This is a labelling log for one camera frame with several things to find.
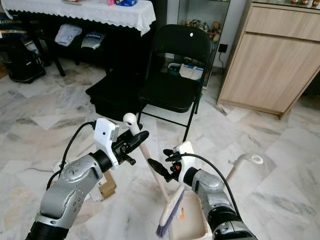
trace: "black case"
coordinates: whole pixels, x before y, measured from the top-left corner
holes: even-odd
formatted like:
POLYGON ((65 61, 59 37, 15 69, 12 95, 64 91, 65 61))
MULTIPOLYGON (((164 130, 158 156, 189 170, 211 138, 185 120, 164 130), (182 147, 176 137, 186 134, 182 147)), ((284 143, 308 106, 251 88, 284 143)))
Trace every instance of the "black case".
POLYGON ((138 86, 141 78, 130 72, 114 70, 85 91, 97 114, 123 121, 126 113, 136 114, 139 111, 138 86))

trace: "broom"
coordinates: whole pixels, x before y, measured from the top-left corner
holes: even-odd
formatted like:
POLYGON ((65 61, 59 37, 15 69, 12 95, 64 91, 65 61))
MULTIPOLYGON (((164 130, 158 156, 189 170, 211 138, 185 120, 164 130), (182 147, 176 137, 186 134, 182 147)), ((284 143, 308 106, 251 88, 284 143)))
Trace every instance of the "broom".
MULTIPOLYGON (((124 115, 123 117, 123 122, 126 124, 126 126, 129 127, 131 133, 133 136, 135 136, 136 134, 140 133, 140 129, 139 129, 139 126, 137 124, 137 118, 136 116, 133 114, 133 113, 127 113, 126 115, 124 115)), ((140 145, 140 150, 156 180, 156 182, 158 183, 159 187, 160 187, 160 190, 165 198, 165 206, 164 206, 164 210, 162 212, 162 215, 161 215, 161 218, 160 218, 160 221, 159 221, 159 225, 156 229, 156 234, 158 237, 163 237, 174 216, 176 215, 177 211, 178 211, 178 208, 179 208, 179 205, 183 199, 183 196, 184 196, 184 190, 185 190, 185 187, 183 185, 180 185, 176 191, 174 192, 173 195, 171 196, 168 196, 168 193, 167 193, 167 190, 163 184, 163 181, 162 181, 162 177, 156 173, 156 171, 150 166, 150 164, 148 163, 148 159, 151 159, 150 157, 150 153, 147 149, 147 147, 145 146, 145 144, 141 144, 140 145)))

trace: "cabinet drawer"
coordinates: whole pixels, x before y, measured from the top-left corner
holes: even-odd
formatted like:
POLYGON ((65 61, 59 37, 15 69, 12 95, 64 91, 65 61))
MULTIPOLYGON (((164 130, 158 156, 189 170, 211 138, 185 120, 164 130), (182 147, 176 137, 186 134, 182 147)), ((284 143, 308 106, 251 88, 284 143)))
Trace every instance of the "cabinet drawer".
POLYGON ((317 13, 254 6, 245 31, 320 41, 319 23, 317 13))
POLYGON ((220 99, 284 113, 320 66, 320 43, 244 34, 220 99))

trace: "broom handle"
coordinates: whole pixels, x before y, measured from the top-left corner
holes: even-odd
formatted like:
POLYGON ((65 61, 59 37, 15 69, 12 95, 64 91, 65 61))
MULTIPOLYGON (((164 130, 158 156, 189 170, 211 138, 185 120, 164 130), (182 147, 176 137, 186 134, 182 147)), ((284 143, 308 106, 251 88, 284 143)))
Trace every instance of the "broom handle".
MULTIPOLYGON (((137 124, 137 118, 133 113, 127 113, 126 115, 124 115, 123 117, 123 121, 125 122, 125 124, 129 127, 130 132, 132 133, 133 136, 137 135, 138 133, 140 133, 140 129, 138 127, 137 124)), ((162 182, 162 178, 160 177, 160 175, 149 165, 148 163, 148 159, 150 159, 150 153, 146 147, 146 145, 144 143, 140 144, 140 150, 144 156, 144 159, 146 161, 146 164, 148 164, 156 182, 158 183, 160 190, 165 198, 165 201, 167 203, 170 202, 170 198, 168 196, 167 190, 164 186, 164 183, 162 182)))

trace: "white wall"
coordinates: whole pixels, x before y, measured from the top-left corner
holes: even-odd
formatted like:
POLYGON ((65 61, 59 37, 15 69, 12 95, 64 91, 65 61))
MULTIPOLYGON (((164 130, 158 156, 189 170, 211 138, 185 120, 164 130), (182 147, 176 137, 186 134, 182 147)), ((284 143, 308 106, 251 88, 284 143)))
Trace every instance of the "white wall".
MULTIPOLYGON (((221 54, 221 60, 226 65, 227 59, 230 54, 232 44, 238 29, 238 24, 244 10, 246 0, 230 0, 229 9, 226 15, 226 19, 223 26, 223 31, 221 34, 220 43, 227 44, 228 48, 226 53, 221 54)), ((167 24, 177 24, 178 23, 178 12, 179 12, 179 0, 168 0, 167 5, 167 24)), ((222 67, 221 62, 219 61, 219 53, 216 54, 213 65, 215 67, 222 67)))
MULTIPOLYGON (((246 1, 247 0, 230 0, 229 9, 226 14, 223 31, 220 38, 220 44, 228 45, 226 53, 221 54, 221 60, 224 62, 224 66, 226 66, 246 1)), ((219 54, 219 52, 216 53, 213 62, 215 67, 222 67, 221 62, 219 61, 219 54)))
POLYGON ((166 12, 166 24, 177 24, 179 12, 179 0, 168 0, 166 12))

